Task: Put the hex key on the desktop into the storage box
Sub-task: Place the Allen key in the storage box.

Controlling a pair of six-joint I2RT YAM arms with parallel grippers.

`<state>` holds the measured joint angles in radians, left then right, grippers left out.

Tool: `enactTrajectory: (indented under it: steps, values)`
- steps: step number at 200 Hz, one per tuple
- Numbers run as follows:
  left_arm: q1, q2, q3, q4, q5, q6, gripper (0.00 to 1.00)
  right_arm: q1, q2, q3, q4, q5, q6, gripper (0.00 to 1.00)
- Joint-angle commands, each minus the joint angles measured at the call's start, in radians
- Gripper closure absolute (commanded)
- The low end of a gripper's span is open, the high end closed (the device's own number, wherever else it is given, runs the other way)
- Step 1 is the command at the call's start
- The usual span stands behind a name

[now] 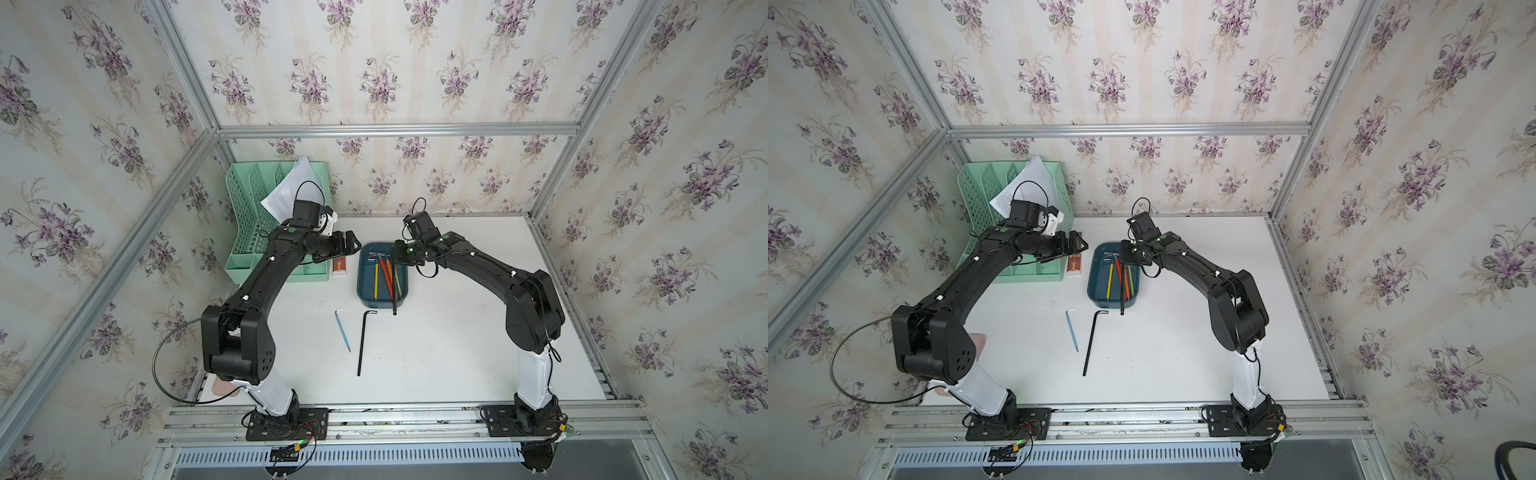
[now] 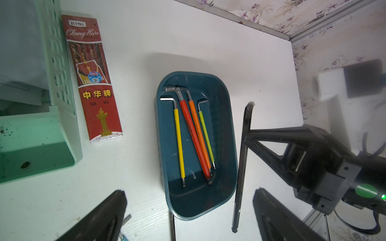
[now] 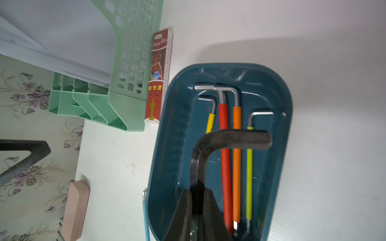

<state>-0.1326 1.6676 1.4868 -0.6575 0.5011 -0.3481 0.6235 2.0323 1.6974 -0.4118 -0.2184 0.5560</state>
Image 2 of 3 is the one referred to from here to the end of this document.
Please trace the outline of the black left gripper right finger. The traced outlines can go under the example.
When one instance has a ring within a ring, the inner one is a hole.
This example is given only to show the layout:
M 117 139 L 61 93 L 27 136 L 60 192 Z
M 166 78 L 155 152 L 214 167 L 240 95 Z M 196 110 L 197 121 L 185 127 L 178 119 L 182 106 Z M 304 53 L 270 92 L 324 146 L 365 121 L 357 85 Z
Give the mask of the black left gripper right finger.
M 264 188 L 257 189 L 253 207 L 263 241 L 322 241 Z

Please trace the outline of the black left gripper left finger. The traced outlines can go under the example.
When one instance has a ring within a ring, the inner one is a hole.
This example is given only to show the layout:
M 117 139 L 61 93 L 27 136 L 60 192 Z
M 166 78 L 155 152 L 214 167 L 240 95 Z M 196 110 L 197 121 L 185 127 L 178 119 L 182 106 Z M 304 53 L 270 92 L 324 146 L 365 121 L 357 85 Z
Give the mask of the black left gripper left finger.
M 125 192 L 116 190 L 58 240 L 117 241 L 126 206 Z

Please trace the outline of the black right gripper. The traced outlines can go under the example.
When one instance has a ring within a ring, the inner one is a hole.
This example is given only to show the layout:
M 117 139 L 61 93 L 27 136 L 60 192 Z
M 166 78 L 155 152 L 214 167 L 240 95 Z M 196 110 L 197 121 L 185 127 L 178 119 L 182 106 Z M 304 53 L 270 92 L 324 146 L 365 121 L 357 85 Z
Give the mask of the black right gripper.
M 309 125 L 249 130 L 244 141 L 286 184 L 297 199 L 330 214 L 362 167 L 353 153 L 325 130 Z M 290 142 L 278 155 L 259 141 Z

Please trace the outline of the thin black hex key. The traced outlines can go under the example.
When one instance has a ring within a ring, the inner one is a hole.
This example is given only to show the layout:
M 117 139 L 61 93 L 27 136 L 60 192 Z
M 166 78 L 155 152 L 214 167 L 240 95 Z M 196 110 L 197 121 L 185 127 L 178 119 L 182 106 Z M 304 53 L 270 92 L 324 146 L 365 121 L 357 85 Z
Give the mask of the thin black hex key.
M 169 224 L 171 241 L 176 241 L 176 228 L 175 228 L 175 216 L 172 212 L 169 212 Z

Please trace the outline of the teal plastic storage box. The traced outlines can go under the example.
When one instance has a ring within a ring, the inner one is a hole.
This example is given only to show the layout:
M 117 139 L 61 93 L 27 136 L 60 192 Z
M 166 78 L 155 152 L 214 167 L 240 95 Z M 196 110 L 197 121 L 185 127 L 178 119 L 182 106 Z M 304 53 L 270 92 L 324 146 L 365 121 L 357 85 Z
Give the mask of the teal plastic storage box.
M 164 87 L 187 88 L 195 103 L 200 121 L 198 102 L 201 104 L 208 131 L 216 170 L 212 167 L 212 185 L 204 176 L 199 158 L 189 133 L 176 92 L 164 92 Z M 172 97 L 179 110 L 182 146 L 185 164 L 186 187 L 182 186 L 173 102 L 161 101 Z M 177 71 L 167 75 L 159 84 L 155 97 L 157 141 L 161 175 L 166 202 L 170 212 L 183 221 L 194 220 L 226 203 L 236 190 L 238 161 L 228 90 L 224 83 L 211 74 Z

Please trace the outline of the lime green hex key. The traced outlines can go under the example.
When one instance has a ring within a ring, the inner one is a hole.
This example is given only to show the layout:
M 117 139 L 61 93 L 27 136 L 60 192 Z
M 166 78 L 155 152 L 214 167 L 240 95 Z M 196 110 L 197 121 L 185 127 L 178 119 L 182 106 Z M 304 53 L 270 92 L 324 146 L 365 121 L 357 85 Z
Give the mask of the lime green hex key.
M 207 143 L 207 149 L 208 149 L 208 151 L 209 151 L 210 160 L 211 160 L 211 163 L 212 163 L 212 165 L 213 165 L 213 168 L 216 170 L 216 165 L 215 165 L 215 159 L 214 159 L 214 155 L 213 155 L 213 150 L 212 150 L 212 147 L 211 147 L 211 143 L 210 143 L 208 131 L 207 131 L 207 128 L 206 128 L 204 115 L 203 115 L 203 112 L 202 112 L 202 110 L 201 110 L 201 104 L 202 104 L 202 103 L 205 103 L 205 102 L 208 102 L 208 100 L 207 100 L 207 99 L 202 99 L 202 100 L 199 100 L 199 102 L 198 102 L 199 116 L 200 116 L 200 121 L 201 121 L 201 124 L 202 124 L 202 127 L 203 127 L 205 140 L 206 140 L 206 143 Z

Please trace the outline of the orange hex key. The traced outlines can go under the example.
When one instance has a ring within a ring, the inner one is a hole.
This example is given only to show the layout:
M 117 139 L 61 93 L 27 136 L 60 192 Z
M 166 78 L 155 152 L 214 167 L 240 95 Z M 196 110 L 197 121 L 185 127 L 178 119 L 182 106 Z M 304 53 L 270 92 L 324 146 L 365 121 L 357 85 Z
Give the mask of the orange hex key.
M 189 106 L 190 106 L 190 109 L 191 109 L 193 121 L 194 121 L 195 128 L 196 128 L 196 131 L 197 131 L 198 139 L 199 139 L 199 142 L 200 142 L 200 145 L 201 145 L 201 149 L 203 151 L 205 161 L 206 161 L 206 163 L 207 163 L 207 165 L 209 167 L 210 175 L 212 176 L 212 167 L 211 167 L 211 163 L 210 163 L 210 160 L 209 160 L 209 156 L 208 156 L 207 148 L 206 148 L 206 145 L 205 145 L 204 137 L 203 137 L 203 134 L 202 134 L 202 130 L 201 130 L 201 126 L 200 126 L 200 122 L 199 122 L 199 118 L 198 118 L 198 114 L 197 114 L 195 103 L 194 103 L 194 101 L 192 99 L 190 91 L 187 88 L 181 88 L 181 91 L 185 91 L 187 93 L 187 97 L 188 97 L 188 101 L 189 101 Z

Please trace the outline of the red hex key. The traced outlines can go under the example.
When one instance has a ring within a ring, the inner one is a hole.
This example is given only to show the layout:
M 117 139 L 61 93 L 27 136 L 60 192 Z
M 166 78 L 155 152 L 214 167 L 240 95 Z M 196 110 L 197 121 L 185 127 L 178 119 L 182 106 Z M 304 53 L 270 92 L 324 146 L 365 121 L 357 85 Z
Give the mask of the red hex key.
M 210 175 L 209 167 L 208 167 L 208 165 L 207 165 L 207 163 L 205 161 L 204 153 L 203 153 L 201 145 L 200 145 L 200 141 L 199 141 L 199 138 L 198 138 L 198 135 L 197 135 L 197 131 L 196 131 L 194 122 L 193 122 L 193 118 L 192 118 L 192 116 L 190 114 L 187 102 L 184 100 L 184 97 L 183 97 L 183 94 L 181 92 L 181 89 L 179 87 L 164 87 L 163 91 L 164 92 L 176 92 L 176 94 L 178 96 L 178 99 L 179 99 L 179 104 L 180 104 L 181 110 L 182 110 L 182 112 L 184 114 L 184 118 L 185 118 L 186 123 L 187 123 L 187 127 L 188 127 L 188 130 L 189 130 L 189 133 L 191 135 L 192 142 L 194 144 L 197 156 L 199 158 L 199 161 L 200 161 L 200 164 L 201 164 L 204 176 L 205 176 L 205 178 L 206 178 L 206 180 L 208 182 L 208 185 L 211 186 L 212 185 L 212 180 L 211 180 L 211 175 Z

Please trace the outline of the yellow hex key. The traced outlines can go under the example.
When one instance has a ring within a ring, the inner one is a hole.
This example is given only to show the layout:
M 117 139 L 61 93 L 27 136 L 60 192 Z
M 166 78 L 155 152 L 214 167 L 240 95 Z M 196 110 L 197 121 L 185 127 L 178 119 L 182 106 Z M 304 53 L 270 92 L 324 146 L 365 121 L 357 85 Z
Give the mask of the yellow hex key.
M 182 179 L 182 186 L 183 188 L 186 187 L 185 182 L 185 164 L 184 164 L 184 155 L 183 155 L 183 146 L 182 146 L 182 136 L 181 136 L 181 128 L 180 128 L 180 118 L 179 118 L 179 110 L 177 108 L 177 102 L 172 97 L 161 97 L 161 101 L 172 101 L 173 102 L 173 114 L 174 114 L 174 120 L 175 120 L 175 127 L 176 127 L 176 137 L 177 137 L 177 145 L 178 145 L 178 156 L 179 156 L 179 164 L 180 164 L 180 174 Z

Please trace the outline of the long black hex key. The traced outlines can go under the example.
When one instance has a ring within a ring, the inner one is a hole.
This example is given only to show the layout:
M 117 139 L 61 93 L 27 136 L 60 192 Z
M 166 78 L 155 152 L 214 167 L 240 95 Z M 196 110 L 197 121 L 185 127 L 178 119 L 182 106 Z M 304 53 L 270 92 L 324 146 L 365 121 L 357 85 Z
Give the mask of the long black hex key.
M 249 132 L 250 130 L 252 111 L 254 106 L 255 106 L 255 103 L 253 101 L 250 101 L 245 108 L 244 117 L 243 117 L 237 188 L 236 188 L 236 196 L 235 196 L 233 221 L 232 221 L 233 233 L 237 233 L 238 227 L 239 227 L 245 172 L 246 172 L 246 159 L 247 159 L 247 153 L 248 153 L 248 147 L 245 143 L 245 136 L 246 136 L 246 133 Z

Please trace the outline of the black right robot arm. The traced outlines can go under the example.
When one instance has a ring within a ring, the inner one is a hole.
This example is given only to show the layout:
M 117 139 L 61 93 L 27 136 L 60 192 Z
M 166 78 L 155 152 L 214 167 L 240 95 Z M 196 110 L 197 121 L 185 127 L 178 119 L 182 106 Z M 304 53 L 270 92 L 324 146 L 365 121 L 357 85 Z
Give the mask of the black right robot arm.
M 287 185 L 297 199 L 330 214 L 340 201 L 386 213 L 386 161 L 354 154 L 324 129 L 248 130 L 246 146 Z

